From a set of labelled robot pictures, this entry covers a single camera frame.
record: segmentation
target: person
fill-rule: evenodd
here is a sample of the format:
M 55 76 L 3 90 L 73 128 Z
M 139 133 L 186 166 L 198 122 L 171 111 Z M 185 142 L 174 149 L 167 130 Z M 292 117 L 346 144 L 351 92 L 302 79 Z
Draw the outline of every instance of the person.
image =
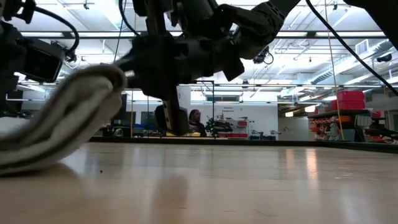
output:
M 189 113 L 189 128 L 192 133 L 200 133 L 200 137 L 206 137 L 205 126 L 200 122 L 200 111 L 191 110 Z

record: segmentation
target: white wall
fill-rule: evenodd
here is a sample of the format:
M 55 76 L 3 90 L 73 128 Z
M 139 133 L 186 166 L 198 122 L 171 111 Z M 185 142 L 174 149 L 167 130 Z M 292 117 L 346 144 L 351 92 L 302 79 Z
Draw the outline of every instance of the white wall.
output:
M 136 123 L 141 122 L 142 111 L 154 111 L 160 103 L 133 103 L 132 110 L 136 112 Z M 211 104 L 193 103 L 187 108 L 187 113 L 197 109 L 201 112 L 201 122 L 206 125 L 208 118 L 213 116 L 213 106 Z M 126 106 L 127 111 L 131 111 L 131 103 Z M 253 120 L 249 127 L 250 130 L 263 131 L 264 134 L 270 134 L 271 130 L 278 130 L 278 111 L 277 105 L 250 105 L 250 104 L 218 104 L 215 105 L 214 115 L 224 114 L 225 118 L 238 119 L 247 116 Z
M 307 118 L 279 118 L 280 141 L 312 141 Z
M 365 102 L 366 108 L 374 110 L 398 110 L 398 97 L 388 97 L 384 94 L 373 94 L 372 101 Z

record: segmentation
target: folded cloth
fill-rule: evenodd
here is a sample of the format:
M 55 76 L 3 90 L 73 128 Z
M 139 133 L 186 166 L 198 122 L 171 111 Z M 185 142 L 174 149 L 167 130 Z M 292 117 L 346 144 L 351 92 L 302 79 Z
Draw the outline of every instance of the folded cloth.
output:
M 68 76 L 38 115 L 0 135 L 0 175 L 42 169 L 73 153 L 119 111 L 126 83 L 113 65 Z

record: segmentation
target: red storage bin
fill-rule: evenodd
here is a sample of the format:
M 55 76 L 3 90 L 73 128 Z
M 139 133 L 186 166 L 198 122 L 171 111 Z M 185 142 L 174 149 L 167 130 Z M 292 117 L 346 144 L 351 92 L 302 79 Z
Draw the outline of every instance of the red storage bin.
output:
M 247 121 L 238 121 L 238 126 L 247 126 L 248 122 Z
M 337 93 L 338 101 L 363 101 L 365 95 L 362 91 L 339 91 Z
M 311 132 L 320 132 L 319 127 L 310 128 Z
M 381 118 L 381 111 L 375 111 L 372 113 L 372 118 Z
M 341 122 L 351 122 L 351 117 L 350 116 L 341 116 Z
M 337 100 L 332 100 L 331 101 L 331 110 L 336 111 L 337 110 Z
M 365 109 L 365 102 L 363 100 L 339 101 L 338 106 L 341 110 L 363 110 Z

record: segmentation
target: ceiling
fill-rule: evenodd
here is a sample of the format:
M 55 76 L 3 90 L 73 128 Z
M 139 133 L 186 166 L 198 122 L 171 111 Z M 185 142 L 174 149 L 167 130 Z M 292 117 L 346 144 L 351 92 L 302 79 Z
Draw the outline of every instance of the ceiling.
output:
M 89 9 L 85 9 L 83 3 L 87 2 Z M 218 4 L 232 4 L 246 9 L 253 8 L 262 1 L 258 0 L 217 0 Z M 121 26 L 121 16 L 118 11 L 117 0 L 36 0 L 39 7 L 51 10 L 71 22 L 80 32 L 102 32 L 108 36 L 109 32 L 117 32 Z M 325 17 L 325 1 L 312 0 L 316 9 Z M 326 0 L 328 22 L 337 31 L 379 31 L 377 24 L 371 19 L 366 11 L 346 5 L 342 0 Z M 128 0 L 126 4 L 126 17 L 130 24 L 138 31 L 146 30 L 145 18 L 139 17 L 134 13 L 132 1 Z M 167 21 L 167 29 L 170 31 L 180 31 L 179 26 L 172 27 Z M 12 23 L 21 32 L 48 32 L 43 39 L 46 41 L 56 40 L 66 47 L 73 44 L 73 39 L 45 38 L 51 36 L 51 32 L 69 31 L 69 28 L 55 19 L 49 18 L 43 14 L 35 13 L 32 23 L 27 25 L 18 19 Z M 305 1 L 301 1 L 287 16 L 282 30 L 292 31 L 326 31 L 324 25 L 316 18 Z M 346 39 L 347 44 L 355 49 L 355 45 L 364 39 Z M 347 57 L 348 51 L 335 39 L 332 39 L 330 53 L 329 41 L 327 39 L 276 39 L 270 44 L 271 53 L 274 56 L 274 62 L 270 65 L 255 65 L 251 60 L 242 60 L 245 66 L 245 72 L 232 83 L 242 83 L 242 80 L 249 80 L 250 83 L 295 83 L 306 84 L 313 74 L 316 74 L 325 67 L 331 65 L 331 57 L 334 61 Z M 100 62 L 110 63 L 115 57 L 124 55 L 131 48 L 128 39 L 82 39 L 76 53 L 83 60 L 78 60 L 76 64 L 70 67 L 84 67 L 89 64 Z M 381 63 L 380 68 L 388 66 Z M 349 80 L 358 78 L 367 72 L 359 66 L 348 67 L 344 75 L 350 75 L 349 78 L 337 79 L 337 84 L 344 84 Z M 226 83 L 223 74 L 216 74 L 214 77 L 207 78 L 219 83 Z M 275 88 L 261 88 L 260 91 L 275 91 Z

